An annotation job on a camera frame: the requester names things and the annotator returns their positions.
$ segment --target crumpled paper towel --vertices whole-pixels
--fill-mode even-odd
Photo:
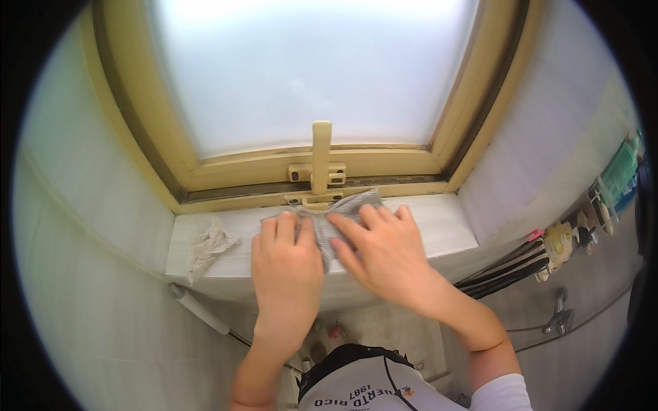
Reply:
[[[190,239],[190,269],[188,270],[190,285],[203,277],[208,267],[217,259],[217,254],[236,244],[241,244],[240,239],[229,237],[222,229],[219,217],[212,216],[209,225],[201,228]]]

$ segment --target window latch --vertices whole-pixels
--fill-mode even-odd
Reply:
[[[343,198],[342,191],[328,188],[329,185],[345,184],[347,178],[344,162],[329,162],[331,133],[330,121],[313,122],[312,162],[288,166],[288,180],[310,181],[311,194],[286,196],[289,204],[301,203],[312,210],[326,210],[327,201]]]

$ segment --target faucet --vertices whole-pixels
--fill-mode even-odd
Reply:
[[[542,328],[542,334],[548,334],[556,328],[559,335],[564,335],[571,330],[571,325],[573,324],[574,319],[574,312],[573,310],[565,310],[566,300],[567,289],[558,289],[557,298],[555,299],[555,309],[553,310],[553,316]]]

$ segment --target hand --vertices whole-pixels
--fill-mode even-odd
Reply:
[[[359,215],[363,227],[339,214],[327,215],[361,253],[359,259],[345,241],[333,238],[341,264],[374,294],[425,314],[443,277],[427,263],[409,207],[402,205],[393,214],[386,207],[363,205]]]
[[[284,211],[261,223],[251,242],[251,277],[258,300],[254,342],[288,360],[301,346],[320,308],[324,272],[310,218]]]

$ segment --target frosted glass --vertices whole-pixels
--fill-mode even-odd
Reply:
[[[201,158],[311,144],[426,144],[477,0],[160,0],[149,19]]]

